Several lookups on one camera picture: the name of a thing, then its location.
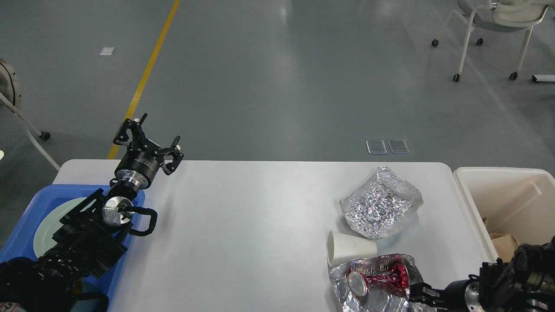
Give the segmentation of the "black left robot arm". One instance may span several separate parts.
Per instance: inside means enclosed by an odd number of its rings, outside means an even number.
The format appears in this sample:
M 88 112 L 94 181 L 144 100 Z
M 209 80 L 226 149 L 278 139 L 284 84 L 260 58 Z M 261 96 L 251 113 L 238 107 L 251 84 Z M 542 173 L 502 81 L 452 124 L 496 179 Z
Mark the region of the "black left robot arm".
M 158 213 L 133 204 L 149 188 L 159 169 L 170 175 L 184 158 L 176 136 L 169 147 L 149 140 L 139 119 L 125 119 L 113 144 L 127 148 L 109 190 L 97 189 L 60 218 L 54 246 L 36 260 L 14 257 L 1 263 L 1 304 L 22 312 L 69 312 L 78 302 L 96 302 L 105 312 L 102 292 L 75 292 L 82 278 L 102 277 L 125 255 L 124 239 L 150 235 Z

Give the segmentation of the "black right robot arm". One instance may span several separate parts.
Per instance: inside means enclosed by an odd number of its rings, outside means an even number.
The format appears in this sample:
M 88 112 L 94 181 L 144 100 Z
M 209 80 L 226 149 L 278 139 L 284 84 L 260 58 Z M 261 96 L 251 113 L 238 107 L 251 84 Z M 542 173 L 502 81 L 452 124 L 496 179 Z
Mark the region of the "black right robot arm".
M 554 241 L 521 244 L 511 261 L 484 262 L 478 275 L 434 289 L 410 287 L 409 302 L 438 312 L 552 312 L 555 309 Z

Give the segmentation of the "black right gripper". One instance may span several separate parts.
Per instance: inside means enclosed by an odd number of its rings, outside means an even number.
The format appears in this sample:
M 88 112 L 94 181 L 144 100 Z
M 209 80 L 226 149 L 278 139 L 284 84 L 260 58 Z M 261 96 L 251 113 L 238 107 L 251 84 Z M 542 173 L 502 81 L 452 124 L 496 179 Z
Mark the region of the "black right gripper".
M 481 312 L 479 282 L 468 279 L 450 283 L 445 289 L 434 289 L 427 283 L 410 286 L 409 302 L 438 306 L 442 312 Z

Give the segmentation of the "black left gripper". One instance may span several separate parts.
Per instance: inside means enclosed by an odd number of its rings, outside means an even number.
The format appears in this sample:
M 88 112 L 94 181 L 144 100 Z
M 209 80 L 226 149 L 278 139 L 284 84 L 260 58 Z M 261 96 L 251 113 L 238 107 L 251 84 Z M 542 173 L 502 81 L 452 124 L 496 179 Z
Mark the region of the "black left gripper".
M 113 144 L 124 146 L 126 152 L 115 169 L 114 188 L 120 191 L 139 191 L 151 186 L 159 168 L 167 175 L 177 170 L 184 158 L 176 136 L 170 147 L 149 145 L 142 128 L 147 118 L 125 119 L 117 130 Z

